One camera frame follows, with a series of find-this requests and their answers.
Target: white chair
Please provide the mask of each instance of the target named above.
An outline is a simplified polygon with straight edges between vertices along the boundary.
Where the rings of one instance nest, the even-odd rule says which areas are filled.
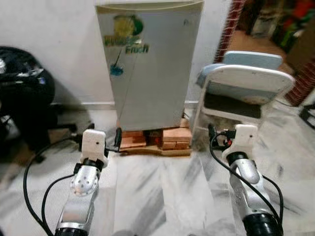
[[[283,72],[246,65],[220,64],[203,69],[205,77],[192,133],[200,112],[243,122],[261,123],[271,103],[292,89],[294,79]]]

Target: chair backrest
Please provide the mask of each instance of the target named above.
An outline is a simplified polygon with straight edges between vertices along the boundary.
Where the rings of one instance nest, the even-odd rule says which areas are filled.
[[[294,79],[283,72],[245,66],[223,65],[207,75],[207,92],[250,104],[265,104],[292,89]]]
[[[279,68],[282,61],[279,55],[247,51],[228,51],[223,59],[223,63],[228,65],[248,65],[274,70]]]

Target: marble floor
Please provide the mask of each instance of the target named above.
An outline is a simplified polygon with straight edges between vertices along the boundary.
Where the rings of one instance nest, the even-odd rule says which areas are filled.
[[[254,146],[259,170],[283,191],[285,236],[315,236],[315,131],[299,117],[298,109],[275,104],[259,130]],[[81,111],[64,120],[90,120],[113,141],[115,111]],[[230,122],[220,122],[229,126]],[[196,134],[190,158],[110,154],[102,171],[95,201],[92,236],[244,236],[235,207],[229,173],[210,156],[207,132]],[[35,211],[54,179],[72,172],[80,153],[64,143],[46,153],[30,170],[29,192]],[[23,199],[23,167],[0,190],[0,228],[5,236],[44,235]],[[47,221],[54,229],[66,200],[69,180],[54,187],[47,199]],[[265,183],[272,204],[279,197]]]

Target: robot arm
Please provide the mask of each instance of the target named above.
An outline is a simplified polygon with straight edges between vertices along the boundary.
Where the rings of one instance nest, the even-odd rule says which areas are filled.
[[[226,131],[226,133],[228,140],[225,142],[225,147],[217,148],[224,150],[222,157],[227,159],[230,169],[247,180],[267,201],[270,201],[264,189],[263,176],[252,160],[252,148],[257,137],[257,127],[238,124],[235,131]],[[209,134],[213,135],[213,127],[209,127]],[[248,236],[283,235],[275,216],[261,197],[232,173],[230,184],[234,190],[237,209]]]
[[[105,138],[101,131],[88,129],[83,133],[81,163],[77,164],[79,170],[71,180],[70,194],[57,224],[56,236],[89,234],[98,180],[108,162]]]

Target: wooden pallet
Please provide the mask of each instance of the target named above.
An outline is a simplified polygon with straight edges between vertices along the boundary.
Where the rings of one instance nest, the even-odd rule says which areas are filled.
[[[162,156],[190,156],[191,131],[182,119],[179,127],[152,131],[123,132],[121,152]]]

